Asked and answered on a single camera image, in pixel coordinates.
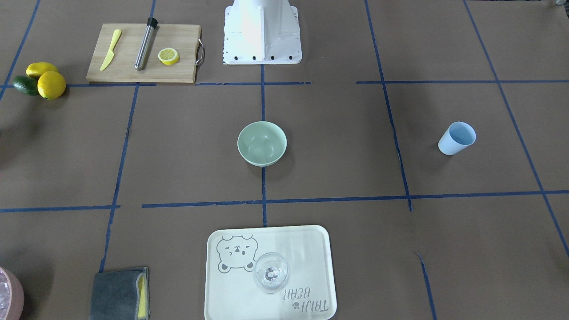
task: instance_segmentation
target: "knife handle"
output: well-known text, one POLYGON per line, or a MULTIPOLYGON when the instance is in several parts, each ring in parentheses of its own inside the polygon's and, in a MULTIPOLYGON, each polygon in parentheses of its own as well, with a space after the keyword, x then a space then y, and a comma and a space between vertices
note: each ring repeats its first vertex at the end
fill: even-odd
POLYGON ((110 41, 109 50, 111 50, 111 51, 114 50, 114 46, 117 45, 118 38, 121 37, 121 34, 122 34, 121 29, 116 29, 116 30, 113 32, 113 39, 110 41))

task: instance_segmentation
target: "knife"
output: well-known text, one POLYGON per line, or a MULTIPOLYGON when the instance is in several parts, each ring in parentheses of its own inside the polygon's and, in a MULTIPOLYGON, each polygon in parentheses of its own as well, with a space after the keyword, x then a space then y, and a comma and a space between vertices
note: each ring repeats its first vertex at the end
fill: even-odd
POLYGON ((120 38, 121 34, 122 34, 121 29, 116 29, 113 32, 113 39, 110 41, 109 50, 107 51, 107 56, 105 57, 105 61, 103 61, 103 64, 102 64, 101 68, 99 69, 100 71, 103 71, 109 65, 111 60, 113 60, 113 58, 114 58, 113 49, 114 49, 114 46, 117 45, 118 38, 120 38))

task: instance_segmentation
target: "wooden cutting board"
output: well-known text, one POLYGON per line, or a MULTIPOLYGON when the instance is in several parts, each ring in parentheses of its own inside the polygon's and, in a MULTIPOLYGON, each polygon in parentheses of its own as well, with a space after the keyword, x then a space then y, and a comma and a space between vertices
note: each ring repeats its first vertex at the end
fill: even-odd
POLYGON ((171 82, 193 83, 196 79, 196 54, 201 27, 194 24, 158 24, 154 32, 154 44, 150 50, 146 68, 134 69, 146 31, 144 23, 105 23, 101 28, 97 45, 87 72, 89 82, 171 82), (109 66, 100 71, 115 29, 122 34, 115 46, 114 58, 109 66), (180 61, 165 65, 158 60, 158 52, 164 48, 174 48, 180 61))

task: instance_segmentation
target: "green bowl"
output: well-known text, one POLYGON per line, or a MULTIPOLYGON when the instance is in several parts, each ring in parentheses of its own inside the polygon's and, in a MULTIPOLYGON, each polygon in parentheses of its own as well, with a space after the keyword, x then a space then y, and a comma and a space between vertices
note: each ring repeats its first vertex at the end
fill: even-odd
POLYGON ((252 165, 270 166, 285 153, 286 135, 272 122, 254 122, 241 130, 237 138, 237 149, 243 159, 252 165))

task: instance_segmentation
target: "lime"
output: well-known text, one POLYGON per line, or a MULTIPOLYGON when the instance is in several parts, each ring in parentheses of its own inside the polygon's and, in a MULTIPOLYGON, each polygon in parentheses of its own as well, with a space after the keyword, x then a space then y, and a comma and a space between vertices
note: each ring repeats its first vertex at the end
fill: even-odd
POLYGON ((158 52, 158 59, 165 65, 172 65, 180 60, 180 56, 176 49, 165 48, 158 52))
POLYGON ((19 92, 23 92, 29 96, 38 95, 38 81, 29 76, 16 76, 12 80, 14 88, 19 92))
POLYGON ((59 72, 57 68, 49 62, 36 62, 28 66, 28 68, 26 69, 26 74, 29 75, 30 77, 39 79, 42 76, 42 74, 44 74, 47 71, 59 72))
POLYGON ((61 96, 65 91, 65 78, 55 71, 47 71, 38 80, 38 92, 47 100, 61 96))

